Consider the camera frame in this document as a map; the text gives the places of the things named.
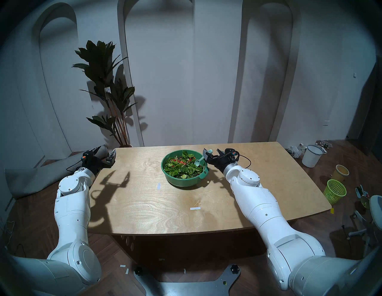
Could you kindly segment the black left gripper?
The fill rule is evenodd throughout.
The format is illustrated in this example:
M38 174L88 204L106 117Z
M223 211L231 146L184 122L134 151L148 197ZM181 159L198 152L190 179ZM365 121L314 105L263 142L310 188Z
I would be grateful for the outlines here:
M116 159L116 150L113 150L104 160L99 159L95 154L103 154L103 145L85 151L81 157L81 167L90 170L94 176L97 176L102 169L112 168Z

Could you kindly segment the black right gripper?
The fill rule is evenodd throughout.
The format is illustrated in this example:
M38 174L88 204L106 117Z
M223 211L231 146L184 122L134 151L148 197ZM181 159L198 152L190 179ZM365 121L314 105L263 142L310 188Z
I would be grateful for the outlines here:
M217 149L218 155L213 155L212 149L203 148L203 158L209 165L214 166L221 173L227 174L227 172L237 165L240 154L238 151L232 148L226 148L225 151Z

